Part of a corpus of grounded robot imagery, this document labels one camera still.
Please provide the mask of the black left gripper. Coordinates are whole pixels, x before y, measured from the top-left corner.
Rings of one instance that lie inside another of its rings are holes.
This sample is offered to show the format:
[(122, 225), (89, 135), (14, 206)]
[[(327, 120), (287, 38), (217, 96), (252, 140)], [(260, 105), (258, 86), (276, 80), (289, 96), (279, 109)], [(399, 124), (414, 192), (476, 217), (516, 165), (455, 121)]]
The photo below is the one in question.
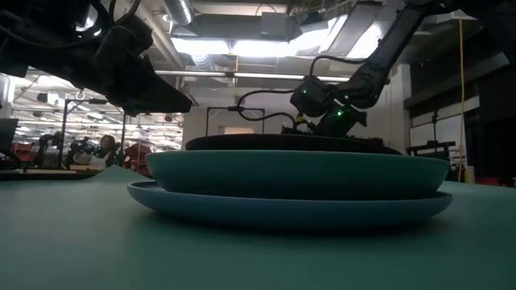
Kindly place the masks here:
[(0, 73), (30, 67), (105, 95), (131, 115), (188, 113), (192, 101), (158, 76), (142, 52), (151, 29), (141, 0), (116, 16), (117, 0), (0, 0)]

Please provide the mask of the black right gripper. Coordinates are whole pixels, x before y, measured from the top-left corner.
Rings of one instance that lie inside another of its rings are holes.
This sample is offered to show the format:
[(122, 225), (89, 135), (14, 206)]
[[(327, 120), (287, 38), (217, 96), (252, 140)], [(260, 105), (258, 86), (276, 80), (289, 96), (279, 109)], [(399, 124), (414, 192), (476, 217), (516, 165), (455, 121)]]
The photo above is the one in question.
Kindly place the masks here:
[(329, 110), (315, 126), (313, 131), (305, 125), (298, 127), (283, 126), (282, 135), (318, 135), (332, 138), (344, 137), (357, 123), (367, 126), (367, 113), (358, 111), (350, 105), (335, 106)]

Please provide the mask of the dark navy plastic plate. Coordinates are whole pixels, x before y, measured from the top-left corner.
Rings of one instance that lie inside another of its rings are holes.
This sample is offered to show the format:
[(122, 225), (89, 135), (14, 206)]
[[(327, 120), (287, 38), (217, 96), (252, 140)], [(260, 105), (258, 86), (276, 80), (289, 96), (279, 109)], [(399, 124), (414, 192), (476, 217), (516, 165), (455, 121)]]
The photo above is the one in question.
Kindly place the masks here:
[(400, 155), (401, 152), (371, 140), (337, 139), (314, 135), (237, 134), (207, 135), (191, 139), (187, 151), (206, 150), (277, 150), (339, 151)]

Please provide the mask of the teal deep plastic plate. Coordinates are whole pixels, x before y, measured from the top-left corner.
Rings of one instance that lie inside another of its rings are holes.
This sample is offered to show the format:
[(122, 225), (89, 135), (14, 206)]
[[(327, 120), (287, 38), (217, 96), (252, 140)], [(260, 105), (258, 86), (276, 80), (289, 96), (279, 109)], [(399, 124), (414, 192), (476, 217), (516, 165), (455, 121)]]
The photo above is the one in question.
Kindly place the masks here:
[(146, 164), (170, 192), (318, 201), (422, 199), (449, 170), (441, 159), (330, 151), (163, 151)]

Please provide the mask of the person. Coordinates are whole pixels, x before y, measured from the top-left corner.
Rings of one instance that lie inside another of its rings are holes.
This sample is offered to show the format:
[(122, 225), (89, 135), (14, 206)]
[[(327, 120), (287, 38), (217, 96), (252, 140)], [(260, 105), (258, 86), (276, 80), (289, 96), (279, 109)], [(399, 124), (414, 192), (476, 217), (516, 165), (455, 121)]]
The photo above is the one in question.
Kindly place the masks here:
[(99, 151), (92, 157), (91, 164), (108, 168), (115, 163), (116, 142), (112, 135), (104, 135), (99, 141)]

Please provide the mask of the blue flat plastic plate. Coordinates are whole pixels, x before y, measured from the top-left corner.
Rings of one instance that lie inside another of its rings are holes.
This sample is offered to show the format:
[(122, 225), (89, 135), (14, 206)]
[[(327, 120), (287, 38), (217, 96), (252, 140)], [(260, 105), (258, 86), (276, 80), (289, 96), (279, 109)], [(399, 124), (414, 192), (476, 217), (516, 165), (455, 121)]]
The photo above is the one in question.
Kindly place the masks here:
[(127, 185), (129, 195), (158, 213), (187, 222), (261, 230), (362, 230), (424, 223), (451, 203), (450, 193), (377, 201), (317, 201), (174, 193), (155, 181)]

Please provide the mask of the grey ceiling ventilation unit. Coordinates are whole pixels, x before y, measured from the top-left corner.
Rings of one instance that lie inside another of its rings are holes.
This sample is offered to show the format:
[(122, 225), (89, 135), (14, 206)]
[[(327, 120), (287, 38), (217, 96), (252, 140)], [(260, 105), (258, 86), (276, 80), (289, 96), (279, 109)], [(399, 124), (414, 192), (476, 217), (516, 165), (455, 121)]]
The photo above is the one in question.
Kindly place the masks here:
[(213, 39), (290, 41), (302, 34), (301, 26), (293, 17), (273, 12), (200, 14), (186, 27), (199, 37)]

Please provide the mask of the black stand with crossbar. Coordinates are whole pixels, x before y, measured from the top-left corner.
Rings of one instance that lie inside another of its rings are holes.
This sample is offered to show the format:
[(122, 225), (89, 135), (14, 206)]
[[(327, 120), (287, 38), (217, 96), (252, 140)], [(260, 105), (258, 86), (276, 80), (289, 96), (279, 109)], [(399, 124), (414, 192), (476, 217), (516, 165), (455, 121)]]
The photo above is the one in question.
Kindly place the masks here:
[(409, 129), (406, 152), (412, 156), (449, 160), (457, 153), (462, 141), (460, 122), (459, 115), (442, 118), (435, 110)]

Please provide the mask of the white board panel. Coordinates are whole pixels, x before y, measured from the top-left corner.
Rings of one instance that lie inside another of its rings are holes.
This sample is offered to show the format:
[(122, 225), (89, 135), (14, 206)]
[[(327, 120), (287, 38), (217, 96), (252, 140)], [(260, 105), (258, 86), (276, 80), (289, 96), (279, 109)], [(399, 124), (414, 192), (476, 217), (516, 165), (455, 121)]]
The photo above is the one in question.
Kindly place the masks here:
[(424, 147), (428, 142), (447, 143), (448, 154), (445, 155), (445, 147), (434, 147), (432, 145), (427, 149), (417, 150), (418, 155), (426, 157), (438, 157), (440, 159), (449, 160), (452, 163), (459, 162), (459, 155), (462, 160), (467, 160), (466, 151), (466, 134), (464, 128), (460, 129), (461, 118), (459, 115), (437, 120), (436, 123), (428, 122), (426, 124), (413, 126), (410, 128), (410, 147)]

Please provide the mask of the dark monitor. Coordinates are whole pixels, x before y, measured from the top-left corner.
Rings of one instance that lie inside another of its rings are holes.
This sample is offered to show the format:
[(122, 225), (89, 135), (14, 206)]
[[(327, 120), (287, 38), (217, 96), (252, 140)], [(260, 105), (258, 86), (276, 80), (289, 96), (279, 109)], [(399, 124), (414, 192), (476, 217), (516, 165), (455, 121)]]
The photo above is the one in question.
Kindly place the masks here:
[(17, 118), (0, 118), (0, 155), (10, 151), (19, 120)]

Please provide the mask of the black rectangular metal frame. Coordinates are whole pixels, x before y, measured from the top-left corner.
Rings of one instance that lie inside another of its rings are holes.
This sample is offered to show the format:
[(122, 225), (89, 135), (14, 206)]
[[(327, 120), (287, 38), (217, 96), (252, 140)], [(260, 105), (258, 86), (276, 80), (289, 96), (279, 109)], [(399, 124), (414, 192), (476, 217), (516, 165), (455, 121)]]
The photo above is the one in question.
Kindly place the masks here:
[[(210, 116), (210, 112), (212, 110), (217, 110), (218, 112), (212, 116)], [(264, 108), (245, 108), (241, 107), (238, 108), (237, 106), (227, 106), (227, 107), (221, 107), (221, 106), (208, 106), (206, 108), (206, 122), (205, 122), (205, 136), (209, 135), (209, 123), (212, 118), (214, 118), (221, 110), (225, 110), (228, 112), (236, 112), (236, 113), (242, 113), (245, 110), (250, 111), (259, 111), (262, 113), (262, 117), (265, 117), (266, 110)], [(261, 120), (261, 134), (265, 132), (265, 120)]]

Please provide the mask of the silver round ceiling duct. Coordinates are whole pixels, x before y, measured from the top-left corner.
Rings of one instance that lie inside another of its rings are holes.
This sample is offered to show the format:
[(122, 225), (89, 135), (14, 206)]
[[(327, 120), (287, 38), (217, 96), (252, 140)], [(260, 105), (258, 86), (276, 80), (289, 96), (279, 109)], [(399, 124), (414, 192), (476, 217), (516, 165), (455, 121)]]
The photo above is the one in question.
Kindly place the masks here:
[(190, 0), (162, 0), (171, 21), (178, 26), (190, 24), (194, 19), (194, 8)]

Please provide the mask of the black metal workstation frame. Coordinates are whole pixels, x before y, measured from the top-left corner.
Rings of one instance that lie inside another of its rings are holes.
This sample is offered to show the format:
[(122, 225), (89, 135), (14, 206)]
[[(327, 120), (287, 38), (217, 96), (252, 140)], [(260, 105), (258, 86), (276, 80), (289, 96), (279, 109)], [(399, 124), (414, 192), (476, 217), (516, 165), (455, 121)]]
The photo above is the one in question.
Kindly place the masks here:
[[(92, 99), (88, 99), (88, 100), (86, 100), (86, 99), (82, 99), (82, 100), (65, 99), (64, 100), (64, 113), (63, 113), (62, 126), (61, 126), (61, 131), (60, 131), (61, 132), (60, 141), (57, 146), (59, 149), (58, 155), (57, 155), (57, 164), (56, 164), (57, 169), (62, 169), (63, 153), (64, 153), (64, 148), (65, 148), (65, 134), (66, 134), (67, 117), (68, 117), (69, 113), (71, 113), (73, 111), (73, 109), (69, 109), (68, 106), (72, 102), (75, 103), (76, 105), (82, 104), (83, 102), (87, 102), (87, 103), (93, 104), (93, 105), (106, 105), (108, 103), (108, 101), (106, 99), (100, 99), (100, 98), (92, 98)], [(120, 153), (119, 158), (121, 159), (122, 155), (123, 155), (124, 141), (125, 141), (125, 135), (126, 135), (127, 114), (123, 110), (120, 110), (119, 113), (120, 112), (123, 113), (121, 143), (120, 143), (120, 152), (119, 152)]]

